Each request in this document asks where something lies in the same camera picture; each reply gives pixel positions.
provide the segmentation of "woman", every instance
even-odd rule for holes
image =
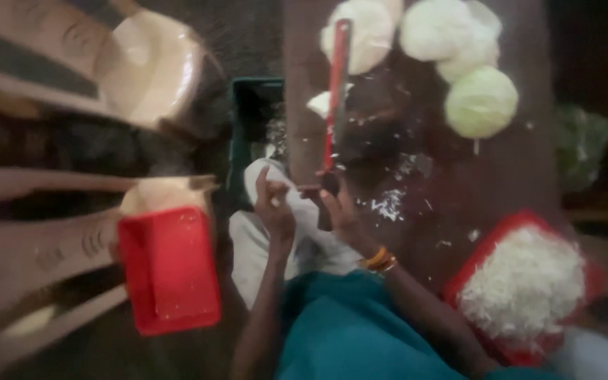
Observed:
[[[259,160],[245,178],[257,216],[230,221],[232,276],[251,308],[233,380],[556,379],[490,358],[458,313],[362,231],[342,177],[338,197],[320,196],[346,244],[316,228],[316,205],[280,164]],[[354,271],[359,258],[375,273]]]

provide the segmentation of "red plastic basket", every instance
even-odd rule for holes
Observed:
[[[457,296],[468,279],[476,272],[477,266],[482,266],[487,256],[494,252],[496,243],[503,239],[508,233],[521,227],[535,226],[543,232],[564,239],[555,231],[545,220],[528,210],[522,210],[517,214],[503,218],[492,231],[480,242],[475,252],[461,267],[461,270],[444,286],[443,299],[452,308],[458,310]],[[601,294],[604,284],[604,272],[592,261],[587,260],[584,269],[586,277],[586,295],[579,302],[574,312],[565,318],[562,323],[569,324],[570,321],[594,298]],[[501,339],[492,340],[485,336],[483,332],[476,329],[476,334],[480,338],[483,346],[500,360],[505,361],[506,365],[517,366],[538,366],[543,361],[543,354],[536,350],[519,350],[511,347],[506,341]],[[558,349],[563,341],[563,334],[545,334],[538,337],[536,343],[543,353]]]
[[[119,221],[135,327],[142,335],[211,326],[221,317],[220,289],[207,217],[183,207]]]

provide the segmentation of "teal fabric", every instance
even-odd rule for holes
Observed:
[[[277,379],[465,378],[398,316],[373,274],[304,274],[288,283],[284,297],[286,340]],[[558,377],[529,368],[502,368],[488,379]]]

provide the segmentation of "green crate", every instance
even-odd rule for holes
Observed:
[[[283,78],[236,78],[229,88],[232,138],[229,148],[229,174],[226,189],[249,208],[243,172],[256,159],[256,145],[266,144],[266,124],[275,115],[272,104],[283,101]]]

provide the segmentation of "wooden table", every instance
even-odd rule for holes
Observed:
[[[327,89],[329,64],[319,49],[319,31],[338,2],[284,0],[290,170],[298,184],[315,183],[321,165],[325,123],[306,103]],[[522,208],[573,236],[560,211],[548,136],[553,93],[543,2],[482,2],[502,19],[499,68],[515,83],[520,102],[512,125],[480,141],[479,154],[472,140],[460,138],[444,123],[448,86],[432,63],[405,56],[395,43],[380,66],[350,80],[355,87],[348,110],[354,120],[340,146],[350,189],[376,238],[433,291],[472,253],[476,243],[470,232],[479,230],[481,239],[503,216]],[[369,120],[377,113],[377,120]],[[398,180],[405,159],[401,154],[418,153],[432,158],[431,173],[414,170]],[[372,200],[392,189],[406,193],[399,208],[403,220],[371,210]]]

